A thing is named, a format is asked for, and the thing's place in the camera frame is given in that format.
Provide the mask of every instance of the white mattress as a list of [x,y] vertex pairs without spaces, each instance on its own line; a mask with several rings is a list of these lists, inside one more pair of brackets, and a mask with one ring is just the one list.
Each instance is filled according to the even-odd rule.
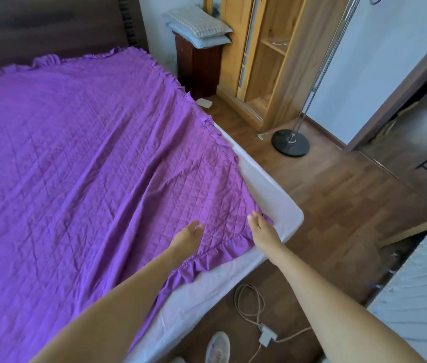
[[[301,209],[261,167],[220,127],[239,156],[239,167],[250,193],[286,242],[304,219]],[[265,256],[256,248],[176,289],[150,328],[126,357],[127,363],[154,363],[189,333],[200,319],[240,280],[259,266]]]

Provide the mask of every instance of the checkered pillowcase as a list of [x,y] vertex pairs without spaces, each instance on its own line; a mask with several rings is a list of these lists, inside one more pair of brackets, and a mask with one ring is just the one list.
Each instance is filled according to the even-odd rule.
[[208,15],[198,6],[168,11],[166,17],[191,30],[197,38],[219,36],[232,31],[225,23]]

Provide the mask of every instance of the folded pillow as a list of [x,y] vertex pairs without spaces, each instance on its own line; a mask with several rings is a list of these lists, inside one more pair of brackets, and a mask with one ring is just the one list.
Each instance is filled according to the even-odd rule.
[[189,29],[195,38],[219,36],[232,31],[224,22],[208,15],[198,6],[173,9],[165,13],[165,17]]
[[180,34],[180,36],[184,37],[188,42],[193,44],[193,46],[198,49],[210,48],[214,46],[220,46],[221,44],[232,43],[229,38],[223,34],[221,36],[213,36],[208,38],[196,38],[195,36],[193,36],[191,30],[186,29],[184,26],[176,22],[169,22],[166,25],[168,25],[171,29]]

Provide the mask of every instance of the sneaker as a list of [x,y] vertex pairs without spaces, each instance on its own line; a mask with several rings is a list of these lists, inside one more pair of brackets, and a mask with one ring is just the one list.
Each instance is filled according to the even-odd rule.
[[205,363],[229,363],[230,340],[223,331],[217,332],[209,342]]

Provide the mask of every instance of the round black base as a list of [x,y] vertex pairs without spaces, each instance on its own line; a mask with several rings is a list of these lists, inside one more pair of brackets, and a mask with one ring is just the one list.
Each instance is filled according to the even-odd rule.
[[280,153],[288,157],[297,158],[306,155],[309,151],[309,141],[306,136],[297,133],[296,141],[289,143],[291,130],[279,130],[272,135],[272,146]]

